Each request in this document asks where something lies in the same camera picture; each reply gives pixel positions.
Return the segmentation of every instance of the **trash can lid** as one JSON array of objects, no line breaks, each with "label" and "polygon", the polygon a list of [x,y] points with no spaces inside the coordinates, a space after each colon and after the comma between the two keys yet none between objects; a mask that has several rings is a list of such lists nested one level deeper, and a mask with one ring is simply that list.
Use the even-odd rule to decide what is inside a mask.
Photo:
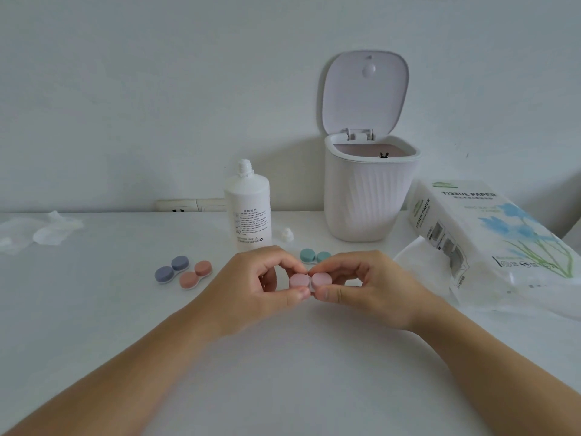
[{"label": "trash can lid", "polygon": [[355,50],[330,65],[323,90],[327,134],[373,130],[387,136],[402,112],[409,80],[405,60],[390,51]]}]

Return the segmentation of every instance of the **power outlet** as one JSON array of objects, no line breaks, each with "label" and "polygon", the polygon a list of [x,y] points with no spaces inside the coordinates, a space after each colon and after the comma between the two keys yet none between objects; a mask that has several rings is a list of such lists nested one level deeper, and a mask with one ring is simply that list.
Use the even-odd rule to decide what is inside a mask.
[{"label": "power outlet", "polygon": [[224,199],[158,200],[155,202],[155,210],[166,213],[220,212],[226,211],[226,201]]},{"label": "power outlet", "polygon": [[198,212],[196,199],[158,200],[155,202],[155,210],[165,213],[191,213]]}]

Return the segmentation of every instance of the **tissue package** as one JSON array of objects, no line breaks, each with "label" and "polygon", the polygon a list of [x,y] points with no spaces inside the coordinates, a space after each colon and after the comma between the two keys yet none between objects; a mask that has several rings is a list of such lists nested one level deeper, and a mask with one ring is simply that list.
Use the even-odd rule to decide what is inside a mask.
[{"label": "tissue package", "polygon": [[581,258],[481,181],[420,181],[410,221],[450,258],[461,305],[581,318]]}]

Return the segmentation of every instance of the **white trash can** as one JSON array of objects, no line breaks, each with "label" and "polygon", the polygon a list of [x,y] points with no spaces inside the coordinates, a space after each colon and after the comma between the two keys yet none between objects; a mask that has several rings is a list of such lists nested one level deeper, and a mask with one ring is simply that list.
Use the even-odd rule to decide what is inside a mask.
[{"label": "white trash can", "polygon": [[323,92],[325,219],[348,242],[383,239],[395,223],[421,153],[389,133],[402,111],[405,60],[388,51],[342,53]]}]

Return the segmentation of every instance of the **barcode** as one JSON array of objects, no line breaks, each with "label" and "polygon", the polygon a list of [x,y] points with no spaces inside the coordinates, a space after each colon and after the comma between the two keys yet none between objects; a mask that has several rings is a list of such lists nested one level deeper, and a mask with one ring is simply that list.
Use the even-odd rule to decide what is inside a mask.
[{"label": "barcode", "polygon": [[454,252],[450,255],[450,269],[452,270],[452,276],[455,278],[458,271],[462,269],[462,264],[464,262],[464,255],[460,249],[456,246]]},{"label": "barcode", "polygon": [[438,240],[440,238],[440,234],[441,234],[442,229],[443,228],[441,227],[440,223],[436,222],[436,226],[432,230],[432,235],[430,235],[430,240],[432,240],[432,238],[434,240]]},{"label": "barcode", "polygon": [[454,249],[454,242],[448,238],[444,242],[444,247],[441,249],[441,251],[450,257],[450,254],[452,254],[452,249]]}]

